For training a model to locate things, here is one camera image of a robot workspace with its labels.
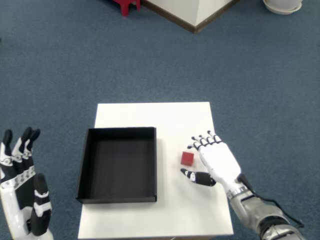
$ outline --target white table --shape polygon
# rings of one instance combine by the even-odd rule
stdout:
[[[209,102],[98,104],[95,128],[116,127],[156,127],[157,202],[84,204],[79,239],[233,234],[222,186],[194,184],[180,172],[191,136],[214,129]],[[197,154],[189,169],[206,170]]]

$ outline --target robot finger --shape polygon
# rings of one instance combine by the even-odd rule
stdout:
[[[218,135],[212,133],[210,130],[207,133],[213,138],[215,143],[219,144],[222,142],[221,138]]]
[[[195,148],[195,149],[197,149],[199,151],[200,147],[203,147],[203,145],[200,142],[195,141],[194,143],[190,144],[187,148],[188,149]]]
[[[202,135],[199,135],[199,142],[203,145],[203,146],[207,146],[209,145],[210,143],[202,136]]]
[[[205,139],[210,145],[215,143],[215,140],[211,136],[207,136]]]
[[[210,176],[208,172],[201,172],[201,171],[188,171],[185,168],[181,168],[180,171],[190,179],[191,182],[195,184],[200,184],[204,186],[214,186],[216,181]]]
[[[12,141],[12,131],[6,130],[0,145],[0,179],[1,187],[14,187],[17,171],[13,164],[10,143]]]
[[[44,234],[49,226],[52,206],[45,176],[38,173],[34,176],[34,203],[31,212],[30,227],[35,236]]]
[[[31,151],[32,150],[32,147],[33,147],[33,143],[35,140],[37,140],[37,138],[39,137],[40,135],[40,129],[36,129],[36,130],[33,130],[31,135],[30,135],[30,142],[28,143],[28,145],[26,146],[26,148]]]
[[[16,142],[12,150],[13,165],[16,169],[17,174],[20,175],[19,178],[20,177],[22,178],[18,180],[19,182],[20,181],[23,182],[23,178],[24,178],[22,173],[25,170],[24,163],[23,163],[23,159],[26,157],[24,156],[25,144],[26,144],[26,141],[29,139],[31,132],[32,132],[31,127],[27,127],[24,133],[22,134],[22,136],[19,137],[18,141]]]

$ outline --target red cube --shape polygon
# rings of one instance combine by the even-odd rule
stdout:
[[[192,166],[194,163],[194,154],[191,152],[182,152],[181,164]]]

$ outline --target white robotic hand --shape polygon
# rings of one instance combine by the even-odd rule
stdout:
[[[241,169],[234,155],[230,151],[227,144],[211,131],[208,136],[192,137],[195,142],[188,146],[188,149],[195,148],[200,153],[200,159],[206,166],[209,175],[215,182],[221,183],[227,195],[232,194],[244,185],[237,181],[237,177],[241,173]],[[190,172],[184,168],[181,169],[190,180],[197,184],[213,186],[210,184],[210,176],[205,173]]]
[[[241,173],[237,160],[227,144],[215,134],[192,137],[195,142],[188,149],[198,150],[207,172],[192,172],[181,168],[193,183],[213,186],[221,183],[230,205],[242,224],[253,229],[261,240],[305,240],[287,217],[303,227],[303,223],[283,210],[277,201],[258,195]]]
[[[51,203],[45,176],[35,173],[33,142],[40,130],[28,127],[11,151],[12,131],[0,145],[0,197],[14,240],[53,240],[49,231]]]

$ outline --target open black box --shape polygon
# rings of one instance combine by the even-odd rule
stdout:
[[[76,199],[83,204],[156,202],[156,128],[88,129]]]

